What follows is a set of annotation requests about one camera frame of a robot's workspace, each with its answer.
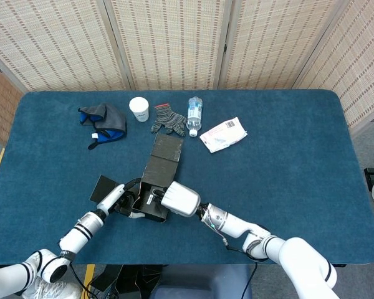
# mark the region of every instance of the woven screen panel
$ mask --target woven screen panel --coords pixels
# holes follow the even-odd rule
[[[7,143],[15,111],[22,93],[0,73],[0,142]]]
[[[125,89],[95,0],[0,0],[0,59],[28,90]]]
[[[225,0],[112,0],[137,90],[212,89]]]
[[[350,2],[297,88],[336,92],[350,128],[374,110],[374,0]]]
[[[243,0],[223,88],[291,88],[338,0]]]

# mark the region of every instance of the bottle cap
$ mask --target bottle cap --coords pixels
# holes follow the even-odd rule
[[[198,134],[198,131],[197,131],[197,130],[191,129],[191,130],[189,131],[189,135],[190,135],[190,137],[197,137],[197,134]]]

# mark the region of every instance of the plastic water bottle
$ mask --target plastic water bottle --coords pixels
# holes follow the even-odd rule
[[[193,97],[188,100],[187,129],[189,135],[196,137],[201,128],[202,99]]]

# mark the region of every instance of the blue and gray cloth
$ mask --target blue and gray cloth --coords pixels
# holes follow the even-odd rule
[[[119,140],[127,133],[126,116],[108,103],[98,106],[79,108],[80,123],[92,125],[95,129],[94,142],[88,149],[92,150],[101,143]]]

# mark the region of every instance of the bottle label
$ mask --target bottle label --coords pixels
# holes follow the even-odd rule
[[[191,101],[188,103],[188,118],[197,117],[201,119],[202,104],[199,101]]]

